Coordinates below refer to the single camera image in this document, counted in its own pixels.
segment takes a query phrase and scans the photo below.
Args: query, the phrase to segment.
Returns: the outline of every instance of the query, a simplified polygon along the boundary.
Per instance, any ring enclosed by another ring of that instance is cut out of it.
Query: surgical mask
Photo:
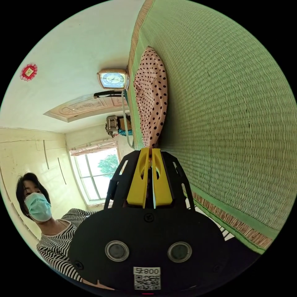
[[[25,199],[30,216],[39,221],[46,222],[52,217],[51,205],[41,193],[32,193]]]

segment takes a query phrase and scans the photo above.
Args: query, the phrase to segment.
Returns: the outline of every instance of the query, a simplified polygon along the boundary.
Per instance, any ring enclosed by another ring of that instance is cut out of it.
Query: clock face
[[[106,73],[101,78],[106,88],[124,88],[125,78],[119,73]]]

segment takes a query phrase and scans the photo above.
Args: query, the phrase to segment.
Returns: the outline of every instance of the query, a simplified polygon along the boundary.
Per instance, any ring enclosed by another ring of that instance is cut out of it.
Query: screw
[[[151,223],[153,220],[154,220],[154,216],[153,214],[151,213],[147,213],[144,215],[144,220],[147,222],[147,223]]]
[[[79,261],[75,261],[74,265],[78,270],[83,270],[84,268],[84,266]]]

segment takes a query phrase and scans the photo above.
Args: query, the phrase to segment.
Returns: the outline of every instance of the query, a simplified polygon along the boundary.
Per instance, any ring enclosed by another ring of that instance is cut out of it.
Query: window
[[[110,148],[75,157],[83,188],[90,202],[106,199],[109,181],[119,165],[118,150]]]

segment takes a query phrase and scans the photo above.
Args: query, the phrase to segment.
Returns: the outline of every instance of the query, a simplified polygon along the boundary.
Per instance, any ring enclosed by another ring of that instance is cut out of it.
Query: polka dot fabric
[[[140,116],[143,144],[157,147],[167,112],[167,77],[163,62],[148,46],[141,57],[134,79],[134,90]]]

